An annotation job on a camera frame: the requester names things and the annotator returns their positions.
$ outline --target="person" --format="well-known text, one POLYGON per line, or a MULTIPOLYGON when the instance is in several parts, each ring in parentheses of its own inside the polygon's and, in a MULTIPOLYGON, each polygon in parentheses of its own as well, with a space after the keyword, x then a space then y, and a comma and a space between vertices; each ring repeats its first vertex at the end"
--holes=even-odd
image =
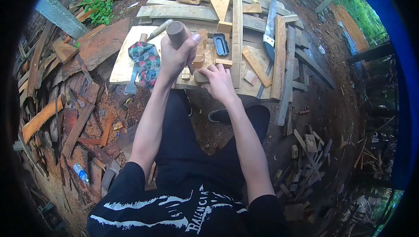
POLYGON ((196 55, 200 35, 175 50, 161 41, 161 69, 139 122, 132 155, 109 192, 88 216, 90 236, 289 236, 275 196, 262 141, 270 112, 244 109, 222 64, 201 68, 203 85, 224 106, 209 114, 233 126, 234 137, 208 156, 200 148, 188 117, 189 102, 172 83, 196 55), (157 189, 145 191, 145 178, 157 165, 157 189), (241 202, 244 183, 249 207, 241 202))

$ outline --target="blue tarp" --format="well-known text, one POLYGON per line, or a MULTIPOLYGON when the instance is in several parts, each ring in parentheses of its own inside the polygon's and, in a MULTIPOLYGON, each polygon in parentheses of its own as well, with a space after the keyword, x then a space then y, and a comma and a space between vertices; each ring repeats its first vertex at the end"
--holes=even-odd
POLYGON ((391 0, 366 0, 379 15, 395 50, 399 88, 397 150, 391 174, 394 187, 406 189, 419 149, 419 69, 406 27, 391 0))

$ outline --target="plastic water bottle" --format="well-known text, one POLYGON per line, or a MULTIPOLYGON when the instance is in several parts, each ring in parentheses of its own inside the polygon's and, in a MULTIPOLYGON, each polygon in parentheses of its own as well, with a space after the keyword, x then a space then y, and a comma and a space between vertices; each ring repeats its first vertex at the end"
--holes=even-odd
POLYGON ((83 170, 83 168, 80 166, 79 163, 76 162, 73 165, 73 169, 82 181, 85 181, 86 183, 89 183, 89 179, 87 178, 87 173, 83 170))

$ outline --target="concrete post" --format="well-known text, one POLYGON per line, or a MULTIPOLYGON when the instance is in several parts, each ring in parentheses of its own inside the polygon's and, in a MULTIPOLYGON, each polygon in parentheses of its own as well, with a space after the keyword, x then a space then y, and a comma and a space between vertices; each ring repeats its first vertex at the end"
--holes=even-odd
POLYGON ((58 0, 39 0, 35 5, 35 10, 75 39, 89 31, 58 0))

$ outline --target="shoe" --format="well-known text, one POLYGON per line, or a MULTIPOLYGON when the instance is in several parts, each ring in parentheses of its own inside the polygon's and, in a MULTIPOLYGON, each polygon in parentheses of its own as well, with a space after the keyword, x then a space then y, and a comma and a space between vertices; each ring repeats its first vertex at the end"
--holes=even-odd
POLYGON ((212 121, 213 123, 219 123, 220 121, 217 120, 218 119, 218 115, 220 113, 224 113, 226 111, 227 111, 227 109, 213 110, 212 112, 210 112, 208 114, 209 121, 212 121))
MULTIPOLYGON (((186 98, 188 99, 189 102, 189 106, 191 106, 191 99, 188 97, 188 94, 186 93, 186 89, 184 89, 186 98)), ((191 117, 192 116, 192 108, 190 108, 189 112, 188 112, 188 116, 191 117)))

